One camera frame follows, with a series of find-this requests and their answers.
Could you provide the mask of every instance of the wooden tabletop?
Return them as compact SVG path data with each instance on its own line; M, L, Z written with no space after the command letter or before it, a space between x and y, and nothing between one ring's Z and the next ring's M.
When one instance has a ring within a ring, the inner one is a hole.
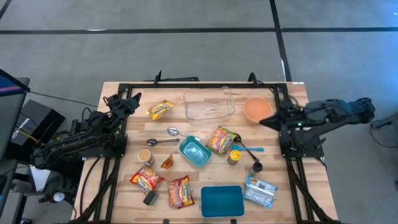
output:
M118 82L104 83L101 98L111 96L117 92ZM301 105L308 102L307 93L302 83L287 83L289 94L296 97ZM202 144L206 144L219 125L239 133L247 147L263 147L264 152L254 152L262 162L264 169L256 177L278 186L274 196L272 208L264 208L252 201L244 201L244 215L234 217L238 223L295 223L292 195L290 192L289 178L287 175L285 159L280 154L277 132L261 125L249 123L243 113L244 102L253 96L261 96L275 108L273 94L265 88L231 89L233 93L235 113L229 121L222 123L208 123L203 125L191 125L185 116L183 94L188 88L145 88L133 89L133 94L142 93L140 107L127 120L126 134L128 143L126 154L121 160L116 196L114 201L112 223L162 223L163 219L169 219L170 223L230 223L231 218L204 218L201 214L201 188L206 186L239 185L244 189L244 183L248 175L248 169L253 160L249 154L242 153L242 157L235 166L227 163L227 156L213 154L204 167L196 167L187 160L179 151L179 143L158 144L147 146L146 141L150 138L171 139L175 138L167 132L167 128L176 127L180 132L189 133L202 138ZM146 111L153 104L162 100L168 100L174 104L164 116L156 121L146 115ZM102 100L99 101L99 111L107 111ZM147 206L142 201L146 196L137 186L130 183L131 177L142 167L137 158L141 149L149 149L155 156L155 164L152 166L160 176L167 180L189 175L190 190L193 193L194 205L181 209L169 207L169 195L167 183L164 181L157 188L159 198L154 206ZM164 169L160 165L170 154L173 154L174 165ZM75 208L79 211L81 186L84 178L95 159L88 159L85 162L80 180ZM330 191L328 177L325 168L313 158L304 158L305 173L307 176L308 188L319 206L330 217L337 219L335 205ZM96 193L103 169L103 159L94 167L88 178L85 192L83 194L83 206L86 208ZM300 206L305 211L304 201L299 194ZM104 219L108 193L102 204L101 218Z

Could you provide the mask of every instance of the instant noodle packet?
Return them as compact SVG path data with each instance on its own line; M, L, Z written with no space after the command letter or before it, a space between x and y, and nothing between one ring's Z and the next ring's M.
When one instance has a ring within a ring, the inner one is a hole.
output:
M169 185L169 205L172 208L182 208L193 205L193 196L189 190L189 176L167 181Z
M173 108L173 106L174 105L167 100L161 101L160 103L151 106L147 111L147 115L150 115L153 120L159 119L167 110Z
M225 154L235 137L235 133L219 126L206 147L217 154Z
M148 194L151 190L155 190L163 180L164 177L158 176L151 168L144 166L131 177L130 182L137 184L145 194Z

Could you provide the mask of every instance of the teal container lid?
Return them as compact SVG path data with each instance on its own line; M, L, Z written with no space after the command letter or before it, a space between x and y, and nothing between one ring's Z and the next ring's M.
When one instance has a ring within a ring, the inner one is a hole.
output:
M240 186L202 188L201 214L207 218L242 216L244 214L242 188Z
M211 157L211 151L195 137L188 136L180 145L181 153L198 167L204 166Z

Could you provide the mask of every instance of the teal bowl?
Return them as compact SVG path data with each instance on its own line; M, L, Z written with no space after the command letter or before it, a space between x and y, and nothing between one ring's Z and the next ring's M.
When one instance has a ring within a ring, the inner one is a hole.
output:
M211 157L211 151L207 149L200 142L195 140L195 137L187 137L180 145L181 153L188 158L193 164L198 167L204 166Z

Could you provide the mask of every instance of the clear glass dish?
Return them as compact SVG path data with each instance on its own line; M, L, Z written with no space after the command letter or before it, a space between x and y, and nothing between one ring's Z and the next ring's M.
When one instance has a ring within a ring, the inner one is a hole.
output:
M235 106L231 89L186 91L184 93L185 115L191 124L228 121Z

